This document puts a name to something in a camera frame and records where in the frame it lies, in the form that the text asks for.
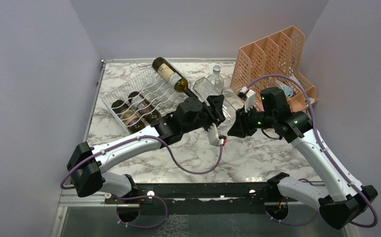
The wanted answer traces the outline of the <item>green wine bottle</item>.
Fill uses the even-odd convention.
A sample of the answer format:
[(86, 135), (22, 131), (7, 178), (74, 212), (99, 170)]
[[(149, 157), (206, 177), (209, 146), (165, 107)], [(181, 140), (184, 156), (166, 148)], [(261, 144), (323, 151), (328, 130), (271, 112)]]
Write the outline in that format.
[(197, 95), (189, 88), (189, 81), (169, 61), (163, 57), (157, 57), (152, 62), (152, 68), (171, 86), (176, 92), (184, 93), (188, 97), (197, 98)]
[(151, 102), (138, 91), (133, 91), (128, 95), (128, 102), (149, 124), (162, 117), (161, 113), (151, 104)]
[(111, 109), (129, 132), (136, 133), (145, 128), (146, 125), (141, 121), (136, 112), (123, 100), (118, 99), (114, 101)]

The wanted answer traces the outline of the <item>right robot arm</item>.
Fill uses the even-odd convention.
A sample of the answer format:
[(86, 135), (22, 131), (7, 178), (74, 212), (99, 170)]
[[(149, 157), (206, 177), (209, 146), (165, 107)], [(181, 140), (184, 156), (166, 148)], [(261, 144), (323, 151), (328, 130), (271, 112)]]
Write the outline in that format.
[(243, 87), (238, 96), (245, 104), (236, 111), (228, 135), (245, 138), (259, 129), (274, 129), (280, 139), (285, 139), (304, 156), (324, 184), (317, 187), (279, 173), (267, 181), (266, 195), (270, 200), (293, 198), (317, 210), (332, 228), (341, 229), (377, 197), (373, 186), (363, 185), (336, 158), (307, 114), (291, 111), (282, 89), (270, 87), (261, 91), (264, 106), (261, 112), (254, 106), (253, 90)]

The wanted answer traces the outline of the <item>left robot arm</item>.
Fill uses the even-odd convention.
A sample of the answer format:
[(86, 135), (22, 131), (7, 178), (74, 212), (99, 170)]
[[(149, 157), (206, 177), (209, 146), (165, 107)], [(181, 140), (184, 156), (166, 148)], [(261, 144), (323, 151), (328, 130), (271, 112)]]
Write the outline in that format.
[(125, 160), (137, 155), (166, 148), (179, 142), (183, 135), (200, 128), (208, 132), (212, 146), (222, 147), (226, 137), (218, 134), (217, 127), (226, 120), (223, 113), (223, 95), (208, 96), (206, 102), (189, 97), (176, 110), (151, 125), (127, 137), (96, 148), (87, 142), (78, 144), (67, 164), (68, 174), (60, 184), (64, 190), (75, 189), (84, 198), (98, 191), (112, 193), (123, 202), (136, 198), (136, 186), (130, 175), (107, 172)]

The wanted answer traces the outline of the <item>clear round liquor bottle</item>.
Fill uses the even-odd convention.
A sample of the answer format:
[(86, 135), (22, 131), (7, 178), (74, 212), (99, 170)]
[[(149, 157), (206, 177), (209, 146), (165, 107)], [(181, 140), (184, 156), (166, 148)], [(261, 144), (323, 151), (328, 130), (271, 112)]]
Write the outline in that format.
[(221, 72), (221, 66), (219, 65), (215, 65), (212, 69), (212, 74), (208, 76), (208, 80), (210, 81), (210, 83), (212, 84), (212, 86), (220, 93), (222, 94), (223, 93), (223, 89), (224, 89), (224, 79), (223, 77), (220, 75), (220, 72)]

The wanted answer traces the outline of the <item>peach plastic file organizer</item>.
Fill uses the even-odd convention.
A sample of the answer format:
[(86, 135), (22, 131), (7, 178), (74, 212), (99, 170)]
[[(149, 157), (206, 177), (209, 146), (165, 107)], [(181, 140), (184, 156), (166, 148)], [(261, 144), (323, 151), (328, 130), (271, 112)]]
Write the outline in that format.
[(239, 48), (230, 87), (237, 94), (261, 76), (268, 76), (250, 88), (257, 93), (255, 106), (263, 110), (259, 96), (268, 87), (289, 90), (291, 111), (305, 110), (308, 102), (318, 102), (316, 87), (300, 72), (305, 35), (291, 26)]

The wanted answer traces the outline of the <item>black mounting rail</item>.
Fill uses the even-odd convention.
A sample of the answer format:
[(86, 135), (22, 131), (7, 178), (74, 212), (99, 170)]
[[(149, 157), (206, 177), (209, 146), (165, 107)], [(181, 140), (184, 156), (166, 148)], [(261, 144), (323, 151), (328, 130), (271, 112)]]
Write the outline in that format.
[(284, 198), (266, 182), (142, 183), (128, 200), (106, 194), (105, 204), (116, 206), (127, 220), (139, 215), (270, 214), (284, 219), (297, 202)]

